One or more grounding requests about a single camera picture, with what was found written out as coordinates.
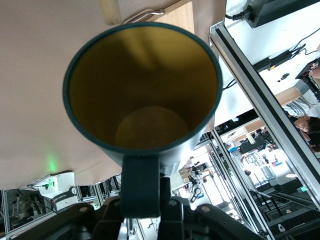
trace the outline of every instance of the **green light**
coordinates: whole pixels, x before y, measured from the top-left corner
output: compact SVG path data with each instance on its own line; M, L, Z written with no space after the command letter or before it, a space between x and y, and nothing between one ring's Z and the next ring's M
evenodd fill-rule
M52 153L48 153L46 160L48 162L48 170L51 173L56 173L58 171L58 157Z

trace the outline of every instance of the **screw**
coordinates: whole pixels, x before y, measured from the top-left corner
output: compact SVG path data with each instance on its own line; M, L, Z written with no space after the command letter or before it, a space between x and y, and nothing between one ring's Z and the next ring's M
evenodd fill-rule
M210 212L210 208L208 208L207 206L201 207L201 210L204 211L205 213L209 213Z
M175 205L177 205L177 202L175 200L169 201L169 206L175 206Z
M79 208L79 212L85 212L85 211L87 211L87 209L88 209L88 207L87 206L83 206L83 207L80 207Z

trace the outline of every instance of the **mug handle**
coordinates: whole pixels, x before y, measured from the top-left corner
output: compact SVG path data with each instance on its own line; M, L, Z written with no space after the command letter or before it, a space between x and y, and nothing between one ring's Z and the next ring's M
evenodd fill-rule
M125 156L120 194L124 218L160 216L160 160L156 156Z

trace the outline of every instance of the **dark green mug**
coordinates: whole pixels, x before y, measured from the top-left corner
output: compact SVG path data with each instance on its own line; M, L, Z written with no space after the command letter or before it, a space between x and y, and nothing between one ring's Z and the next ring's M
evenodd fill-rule
M186 30L153 22L118 26L90 40L63 83L74 126L122 166L127 218L159 216L160 173L169 176L186 163L221 93L211 49Z

